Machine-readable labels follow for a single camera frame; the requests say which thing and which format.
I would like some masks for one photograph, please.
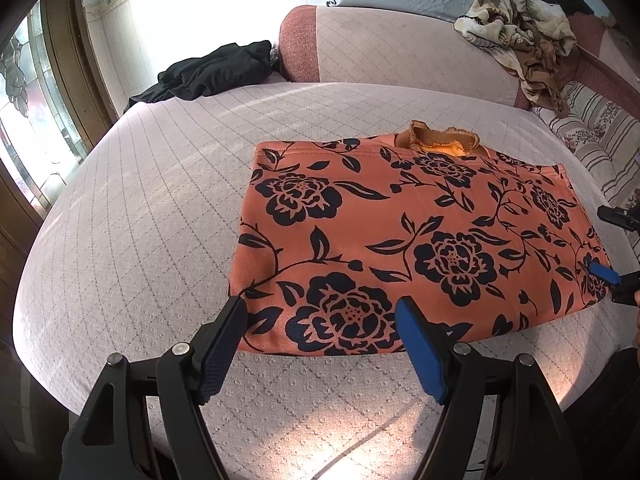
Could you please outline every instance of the blue rubber tip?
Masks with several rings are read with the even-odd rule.
[[[449,390],[442,378],[442,363],[418,320],[402,299],[396,303],[396,327],[420,386],[438,404],[443,404]]]
[[[598,262],[591,262],[589,264],[589,273],[599,277],[609,283],[609,285],[619,285],[622,282],[620,275],[615,270],[609,269],[609,267],[605,267]]]

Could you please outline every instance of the stained glass window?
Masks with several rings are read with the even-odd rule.
[[[39,2],[0,46],[0,76],[0,159],[44,218],[87,149],[51,71]]]

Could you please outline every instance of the metal screw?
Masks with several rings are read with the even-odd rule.
[[[466,343],[455,343],[453,351],[458,355],[469,355],[471,354],[471,346]]]
[[[113,354],[107,357],[107,364],[109,366],[116,366],[122,362],[122,354],[119,352],[114,352]]]
[[[536,364],[536,360],[529,354],[520,354],[518,357],[518,361],[520,361],[525,366],[533,366],[534,364]]]
[[[190,349],[189,343],[177,343],[171,348],[171,352],[173,352],[174,355],[185,355]]]

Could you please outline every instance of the black garment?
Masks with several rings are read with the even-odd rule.
[[[567,16],[572,16],[576,12],[583,14],[593,14],[593,9],[584,0],[542,0],[548,4],[558,4]]]
[[[638,350],[614,354],[595,382],[564,411],[584,480],[640,478]]]
[[[229,43],[204,57],[191,57],[172,64],[158,74],[158,83],[129,98],[125,112],[139,101],[157,103],[171,97],[192,101],[238,86],[255,85],[271,70],[271,42],[247,46]]]

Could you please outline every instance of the striped cushion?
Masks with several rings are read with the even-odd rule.
[[[640,202],[640,123],[620,106],[572,81],[562,95],[571,113],[558,119],[551,110],[534,108],[546,125],[589,170],[612,207]],[[628,238],[640,261],[640,237]]]

